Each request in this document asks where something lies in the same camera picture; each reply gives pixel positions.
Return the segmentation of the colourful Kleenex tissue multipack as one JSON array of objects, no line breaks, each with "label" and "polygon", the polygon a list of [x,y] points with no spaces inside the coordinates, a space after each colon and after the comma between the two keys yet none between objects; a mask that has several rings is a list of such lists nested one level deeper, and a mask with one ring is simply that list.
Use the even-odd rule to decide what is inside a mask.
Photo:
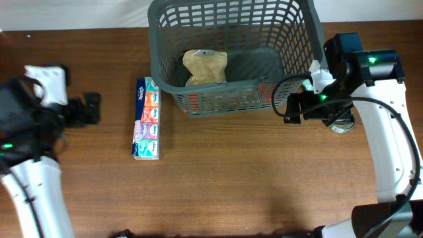
[{"label": "colourful Kleenex tissue multipack", "polygon": [[159,160],[161,92],[152,77],[137,79],[132,157]]}]

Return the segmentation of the grey plastic basket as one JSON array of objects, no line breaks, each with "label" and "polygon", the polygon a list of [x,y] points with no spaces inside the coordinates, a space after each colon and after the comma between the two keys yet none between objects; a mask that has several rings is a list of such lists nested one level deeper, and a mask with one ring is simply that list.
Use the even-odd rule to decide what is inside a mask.
[{"label": "grey plastic basket", "polygon": [[[147,12],[151,76],[179,109],[190,94],[275,85],[271,105],[301,86],[313,60],[327,64],[325,37],[312,0],[154,0]],[[186,87],[188,50],[227,53],[226,81]]]}]

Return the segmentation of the red spaghetti packet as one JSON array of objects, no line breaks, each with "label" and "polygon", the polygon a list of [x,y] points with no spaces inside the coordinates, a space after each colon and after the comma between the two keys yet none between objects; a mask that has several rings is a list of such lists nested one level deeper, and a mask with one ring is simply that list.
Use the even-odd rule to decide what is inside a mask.
[{"label": "red spaghetti packet", "polygon": [[218,93],[190,94],[186,99],[177,96],[182,109],[189,116],[209,116],[271,107],[275,85],[259,84],[241,90],[231,89]]}]

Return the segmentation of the clear bag of brown grain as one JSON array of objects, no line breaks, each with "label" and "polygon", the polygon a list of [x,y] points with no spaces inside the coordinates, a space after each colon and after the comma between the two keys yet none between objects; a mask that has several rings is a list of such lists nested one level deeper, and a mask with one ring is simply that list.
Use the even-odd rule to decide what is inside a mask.
[{"label": "clear bag of brown grain", "polygon": [[185,84],[186,87],[226,81],[225,68],[228,63],[226,52],[188,50],[182,57],[182,63],[191,74]]}]

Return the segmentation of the light blue wet wipes pack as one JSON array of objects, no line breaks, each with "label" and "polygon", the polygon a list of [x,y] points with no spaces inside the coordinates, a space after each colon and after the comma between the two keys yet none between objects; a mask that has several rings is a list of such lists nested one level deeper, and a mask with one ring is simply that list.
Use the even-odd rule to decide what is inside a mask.
[{"label": "light blue wet wipes pack", "polygon": [[306,91],[313,91],[313,86],[312,86],[310,80],[304,80],[302,85],[303,85],[303,87]]}]

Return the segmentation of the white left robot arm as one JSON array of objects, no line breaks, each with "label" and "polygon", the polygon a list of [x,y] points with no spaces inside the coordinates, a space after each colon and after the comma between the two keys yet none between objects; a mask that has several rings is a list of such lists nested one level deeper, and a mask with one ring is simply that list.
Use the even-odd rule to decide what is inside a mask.
[{"label": "white left robot arm", "polygon": [[101,95],[89,92],[67,106],[43,105],[27,76],[1,84],[1,184],[15,207],[23,237],[74,237],[55,146],[66,128],[100,121]]}]

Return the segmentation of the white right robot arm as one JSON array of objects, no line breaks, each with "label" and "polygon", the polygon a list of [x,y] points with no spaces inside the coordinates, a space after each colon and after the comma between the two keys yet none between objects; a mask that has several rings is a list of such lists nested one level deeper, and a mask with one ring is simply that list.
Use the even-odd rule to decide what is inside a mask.
[{"label": "white right robot arm", "polygon": [[339,223],[312,237],[421,237],[422,156],[406,105],[405,76],[394,50],[366,51],[356,33],[337,34],[323,46],[327,69],[314,61],[312,89],[288,97],[287,123],[317,119],[326,126],[364,125],[375,169],[377,202],[356,206]]}]

